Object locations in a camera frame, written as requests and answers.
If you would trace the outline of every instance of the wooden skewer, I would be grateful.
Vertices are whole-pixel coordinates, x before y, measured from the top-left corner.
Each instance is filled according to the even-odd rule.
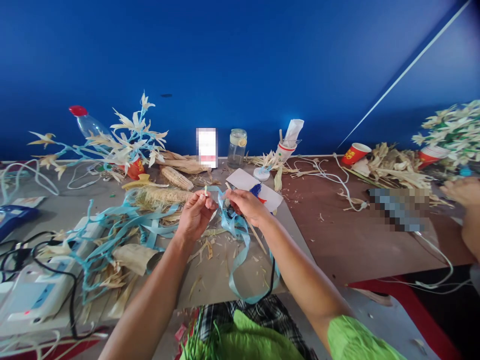
[[[232,190],[232,188],[230,187],[229,183],[226,182],[225,183],[226,187],[229,189],[229,190]],[[253,235],[255,235],[255,238],[256,240],[258,241],[258,244],[260,245],[261,249],[263,250],[263,252],[265,253],[265,255],[267,255],[267,250],[265,250],[265,247],[264,245],[262,244],[262,241],[260,240],[257,232],[255,231],[254,227],[252,226],[251,223],[249,223],[249,221],[247,219],[245,219],[246,223],[248,224],[248,226],[250,227],[251,231],[253,232]]]

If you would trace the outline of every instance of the floor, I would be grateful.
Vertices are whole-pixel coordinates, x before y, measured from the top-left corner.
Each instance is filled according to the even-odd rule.
[[[425,343],[425,340],[398,301],[392,299],[393,306],[386,307],[377,304],[351,288],[341,288],[339,290],[353,309],[357,319],[369,328],[373,334],[384,339],[407,359],[439,359],[428,345],[425,344],[424,348],[418,345],[417,341]],[[306,343],[315,350],[318,359],[331,359],[292,295],[283,293],[279,295],[279,298],[295,320]],[[171,360],[175,357],[178,350],[175,332],[180,327],[183,319],[184,317],[181,313],[174,313],[167,332],[158,344],[158,348],[153,356],[154,360]],[[75,357],[74,360],[97,359],[103,346],[104,342],[100,342]]]

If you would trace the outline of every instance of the blue wall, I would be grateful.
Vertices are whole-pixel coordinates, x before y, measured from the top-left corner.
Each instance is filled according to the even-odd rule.
[[[29,130],[81,144],[69,106],[85,106],[109,126],[117,122],[111,107],[130,116],[144,89],[157,105],[151,128],[169,130],[172,151],[195,153],[195,128],[216,127],[225,155],[230,129],[239,127],[250,154],[260,154],[301,118],[297,152],[331,153],[462,3],[3,1],[0,159],[54,150],[26,146]],[[386,116],[480,97],[478,33],[470,51],[463,47],[473,14],[451,26],[352,139],[379,142],[390,129]],[[396,135],[407,139],[423,117],[409,118],[408,128],[395,123]]]
[[[411,138],[420,131],[427,133],[421,128],[425,118],[453,104],[475,99],[480,99],[480,11],[471,3],[338,152],[346,151],[356,141],[370,146],[380,141],[397,142],[400,149],[417,149]]]

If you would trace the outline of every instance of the person's right hand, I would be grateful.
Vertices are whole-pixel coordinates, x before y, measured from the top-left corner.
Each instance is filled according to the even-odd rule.
[[[480,206],[480,180],[476,177],[446,181],[440,190],[465,208]]]
[[[246,220],[254,227],[258,228],[263,219],[271,216],[269,210],[258,198],[250,191],[245,190],[227,190],[225,197],[230,199],[230,204],[235,212],[244,215]]]

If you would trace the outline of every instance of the table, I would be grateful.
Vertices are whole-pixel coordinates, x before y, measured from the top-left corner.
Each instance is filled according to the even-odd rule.
[[[321,167],[346,179],[332,156]],[[290,158],[294,167],[299,158]],[[307,163],[296,163],[302,171],[312,170]],[[350,174],[350,196],[368,200],[364,183]],[[343,211],[350,205],[337,195],[342,185],[318,176],[292,179],[282,176],[282,193],[317,265],[338,286],[354,282],[408,274],[446,267],[441,256],[422,239],[406,232],[395,232],[385,218],[372,217],[368,209]],[[475,258],[461,238],[461,227],[445,211],[446,206],[431,208],[428,239],[450,259],[454,266],[472,264]]]
[[[225,168],[226,165],[221,165],[218,169],[212,171],[213,178],[218,179],[221,182],[222,185],[220,185],[220,188],[222,191],[226,190],[225,179],[230,175],[229,171]],[[157,171],[154,169],[152,170],[152,178],[158,178],[158,180],[161,180]],[[244,168],[244,170],[252,173],[254,167],[252,165],[248,165]],[[57,185],[58,189],[60,190],[60,196],[54,196],[50,194],[47,190],[37,185],[32,178],[23,180],[22,186],[15,195],[14,199],[36,196],[48,196],[48,198],[37,207],[41,211],[40,217],[37,220],[27,223],[21,228],[16,229],[7,240],[27,239],[28,237],[45,230],[70,230],[75,227],[80,218],[86,216],[90,199],[94,200],[92,215],[95,213],[100,213],[109,207],[119,206],[123,202],[125,191],[122,190],[120,185],[114,180],[110,182],[104,182],[100,180],[97,183],[83,189],[66,190],[67,183],[73,174],[72,168],[68,168],[67,171],[65,171],[61,181],[55,181],[57,173],[54,171],[42,169],[42,173],[48,175],[49,178],[51,178]],[[79,175],[82,175],[80,170],[78,171],[77,176]],[[84,183],[90,182],[91,180],[91,178],[86,177],[84,178]],[[266,184],[273,188],[273,178],[270,177]],[[295,223],[295,220],[293,219],[288,206],[284,201],[279,206],[276,216],[285,226],[300,248],[307,254],[307,256],[313,259],[309,248],[307,247],[302,234],[300,233],[300,230],[297,227],[297,224]],[[262,237],[259,229],[257,230],[257,233],[260,237]],[[199,258],[197,257],[193,259],[193,261],[187,266],[178,297],[178,309],[237,299],[228,285],[229,277],[227,271],[228,269],[232,268],[234,253],[238,254],[238,252],[243,249],[244,244],[237,241],[228,241],[229,236],[229,233],[223,233],[215,238],[215,244],[212,246],[212,259],[207,260],[208,250],[205,249],[203,252],[203,259],[200,264]],[[264,277],[267,279],[267,282],[269,282],[268,280],[270,279],[272,269],[269,257],[263,253],[257,241],[255,240],[255,237],[251,233],[250,237],[251,244],[247,260],[236,270],[234,274],[237,289],[244,297],[250,297],[266,292],[268,287],[265,285]],[[35,245],[43,240],[43,238],[39,238],[38,241],[32,242],[32,245]],[[156,245],[166,248],[169,241],[169,239],[158,237]],[[263,245],[268,252],[268,246],[264,239]],[[200,243],[196,244],[194,252],[196,252],[200,246]],[[190,298],[192,285],[199,276],[202,276],[202,280],[195,286]],[[135,296],[146,279],[147,275],[143,276],[136,282],[130,295],[130,299]],[[283,282],[280,282],[279,286],[273,291],[273,293],[285,292],[286,290],[287,288]],[[108,323],[111,320],[108,317],[108,312],[116,301],[116,294],[116,291],[109,291],[104,296],[93,301],[87,323]],[[80,301],[77,301],[76,309],[76,312],[80,314],[82,310]],[[83,318],[78,319],[78,324],[82,324],[84,320],[85,319]],[[36,324],[31,328],[2,326],[0,328],[0,337],[13,334],[22,334],[29,331],[44,331],[55,328],[67,329],[68,324],[68,302],[66,302],[53,320]]]

